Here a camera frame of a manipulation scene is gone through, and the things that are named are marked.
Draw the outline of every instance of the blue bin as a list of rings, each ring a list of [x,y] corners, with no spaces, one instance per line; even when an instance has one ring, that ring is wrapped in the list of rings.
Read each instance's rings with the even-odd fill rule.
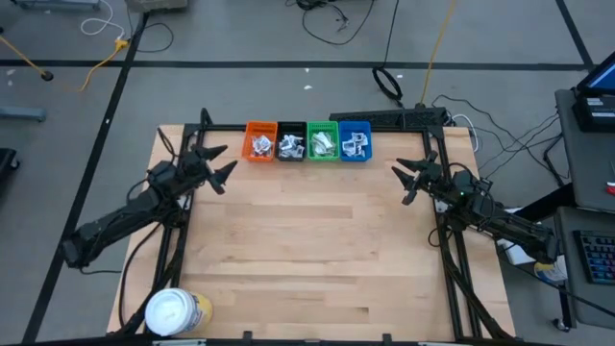
[[[352,133],[363,133],[367,136],[368,144],[364,147],[365,157],[348,157],[342,150],[342,142],[350,140]],[[342,161],[364,162],[372,159],[372,126],[369,121],[340,121],[339,122],[339,157]]]

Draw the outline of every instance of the gray floor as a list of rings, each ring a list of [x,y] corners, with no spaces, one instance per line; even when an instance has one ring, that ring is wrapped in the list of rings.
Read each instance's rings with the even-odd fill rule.
[[[127,31],[121,0],[108,0],[115,21]],[[566,0],[594,62],[615,47],[609,34],[607,0]],[[340,2],[354,29],[368,7],[363,0]],[[394,62],[426,62],[437,37],[448,1],[402,1],[390,50]],[[301,11],[283,0],[192,1],[188,12],[158,14],[149,23],[164,22],[175,32],[173,46],[162,53],[139,53],[151,61],[378,61],[381,60],[395,2],[379,0],[357,38],[333,47],[316,41],[301,28]],[[79,31],[82,20],[100,13],[53,9],[24,12],[0,3],[5,37],[33,59],[102,60],[118,35],[108,28],[96,37]],[[338,25],[334,12],[309,14],[308,25],[332,39]],[[165,44],[160,27],[144,35],[141,48]],[[14,55],[0,46],[0,59]],[[116,58],[124,59],[124,53]],[[437,56],[438,62],[581,63],[578,51],[554,1],[460,0]],[[26,67],[0,69],[0,104],[43,107],[44,123],[0,121],[0,147],[19,150],[23,165],[12,178],[0,208],[0,344],[18,342],[27,325],[86,162],[101,125],[119,69],[99,69],[83,93],[77,87],[86,68],[50,68],[56,80],[44,83]],[[412,105],[422,90],[424,70],[391,71]],[[554,91],[573,86],[583,72],[463,71],[432,73],[427,100],[440,93],[469,99],[489,111],[515,136],[554,114]],[[464,113],[477,127],[496,131],[487,118],[464,104],[438,101],[453,114]],[[143,176],[161,123],[195,122],[207,107],[217,123],[250,119],[326,119],[331,112],[394,109],[378,90],[369,69],[303,68],[172,69],[133,68],[121,97],[81,222],[112,210],[124,200],[130,185]],[[536,140],[558,133],[558,123]],[[498,132],[505,144],[510,138]],[[500,152],[496,139],[479,132],[479,164]],[[533,152],[541,156],[541,148]],[[490,174],[509,155],[491,161],[481,175]],[[563,145],[552,157],[560,173],[567,171]],[[491,176],[493,194],[509,206],[522,206],[556,188],[554,179],[526,154],[520,154]],[[126,252],[122,241],[93,263],[93,269],[120,269]],[[612,331],[579,326],[570,334],[555,331],[549,320],[559,315],[557,294],[550,288],[504,267],[504,281],[518,335],[531,341],[561,344],[600,344]],[[118,276],[84,277],[63,269],[39,340],[101,335],[109,320]],[[67,307],[78,307],[68,310]]]

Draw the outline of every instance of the small object in bin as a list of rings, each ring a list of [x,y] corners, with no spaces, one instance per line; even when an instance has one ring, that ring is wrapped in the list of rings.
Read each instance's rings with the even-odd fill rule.
[[[342,142],[342,149],[347,157],[363,157],[365,158],[364,146],[369,144],[369,139],[364,133],[352,133],[352,138]]]
[[[332,142],[331,135],[324,132],[319,132],[311,137],[311,145],[314,147],[314,153],[320,157],[335,156],[335,144]]]
[[[252,148],[254,157],[271,156],[271,140],[267,136],[252,137]]]
[[[302,137],[294,135],[284,135],[284,139],[280,142],[280,157],[300,159],[304,154],[304,147],[301,141]]]

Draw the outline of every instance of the desk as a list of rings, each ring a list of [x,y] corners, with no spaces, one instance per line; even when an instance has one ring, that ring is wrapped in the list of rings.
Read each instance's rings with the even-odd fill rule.
[[[179,148],[184,126],[161,128]],[[467,129],[445,130],[450,161],[477,174]],[[207,131],[206,146],[229,146],[212,166],[240,160],[243,136]],[[439,249],[427,243],[431,199],[419,193],[403,206],[390,169],[396,158],[423,159],[422,137],[374,133],[372,142],[374,157],[366,163],[240,161],[226,194],[196,190],[180,287],[208,296],[214,313],[209,325],[185,336],[241,338],[252,331],[257,339],[382,340],[385,333],[396,341],[454,339]],[[150,167],[168,156],[157,138]],[[131,236],[129,254],[152,227]],[[475,291],[514,334],[493,241],[464,234]],[[143,245],[129,269],[127,317],[150,290],[160,237]],[[464,299],[457,296],[468,331]],[[116,297],[109,331],[118,327]]]
[[[578,257],[578,249],[573,237],[573,231],[615,233],[613,229],[615,215],[562,207],[557,209],[553,220],[555,222],[555,229],[559,231],[564,254],[566,255],[566,268],[568,269],[567,286],[570,288],[570,291],[606,309],[614,310],[615,300],[613,300],[613,293],[615,292],[615,287],[587,282],[582,263]],[[577,300],[569,300],[569,302],[571,314],[578,321],[593,326],[615,329],[615,319],[613,317],[579,303]]]
[[[615,180],[610,165],[615,162],[615,134],[582,132],[572,110],[576,99],[571,90],[556,91],[555,101],[572,182],[515,213],[537,221],[564,206],[615,212],[615,198],[606,193],[606,182]]]

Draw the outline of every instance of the black bin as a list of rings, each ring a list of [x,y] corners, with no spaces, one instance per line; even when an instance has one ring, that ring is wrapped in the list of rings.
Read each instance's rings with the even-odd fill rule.
[[[280,142],[284,135],[294,135],[303,138],[301,145],[306,148],[301,158],[281,158],[280,157]],[[308,153],[308,124],[305,121],[279,121],[278,122],[278,138],[276,139],[276,158],[280,161],[303,161]]]

